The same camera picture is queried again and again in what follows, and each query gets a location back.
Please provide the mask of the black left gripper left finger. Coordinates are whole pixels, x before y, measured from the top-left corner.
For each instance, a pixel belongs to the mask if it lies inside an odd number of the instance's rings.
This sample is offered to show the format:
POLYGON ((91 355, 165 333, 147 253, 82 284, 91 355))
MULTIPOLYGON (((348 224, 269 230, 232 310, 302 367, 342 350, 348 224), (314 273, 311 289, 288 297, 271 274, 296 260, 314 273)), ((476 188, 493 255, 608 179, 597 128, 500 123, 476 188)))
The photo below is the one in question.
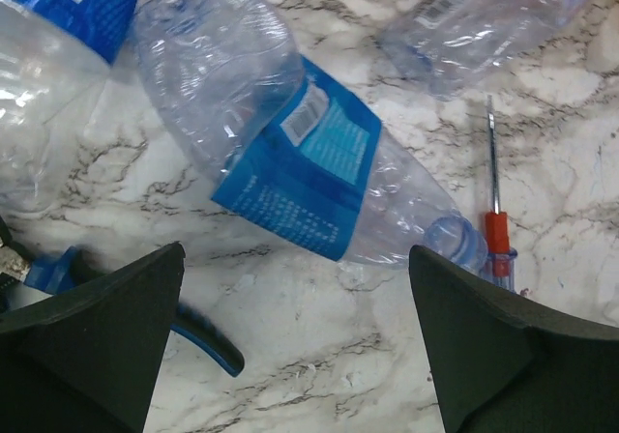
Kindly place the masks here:
POLYGON ((2 314, 2 431, 142 431, 184 260, 172 243, 2 314))

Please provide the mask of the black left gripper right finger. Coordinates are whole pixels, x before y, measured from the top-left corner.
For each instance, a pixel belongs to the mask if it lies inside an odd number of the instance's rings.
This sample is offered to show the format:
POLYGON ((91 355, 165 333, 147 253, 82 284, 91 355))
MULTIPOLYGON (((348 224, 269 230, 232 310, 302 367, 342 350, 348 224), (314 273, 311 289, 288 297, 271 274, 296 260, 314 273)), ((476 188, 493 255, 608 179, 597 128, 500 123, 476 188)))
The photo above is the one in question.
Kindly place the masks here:
POLYGON ((409 276, 448 432, 615 432, 618 330, 490 284, 421 246, 409 276))

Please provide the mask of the crushed blue label water bottle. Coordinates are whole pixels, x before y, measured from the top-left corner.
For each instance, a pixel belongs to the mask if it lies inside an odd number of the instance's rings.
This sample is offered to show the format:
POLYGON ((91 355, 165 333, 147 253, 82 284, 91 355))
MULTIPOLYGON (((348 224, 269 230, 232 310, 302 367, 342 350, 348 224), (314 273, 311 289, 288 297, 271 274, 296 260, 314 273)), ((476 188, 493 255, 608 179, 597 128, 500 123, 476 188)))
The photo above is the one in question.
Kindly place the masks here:
POLYGON ((148 0, 132 39, 151 104, 216 204, 333 261, 403 269, 421 245, 483 268, 483 235, 268 1, 148 0))

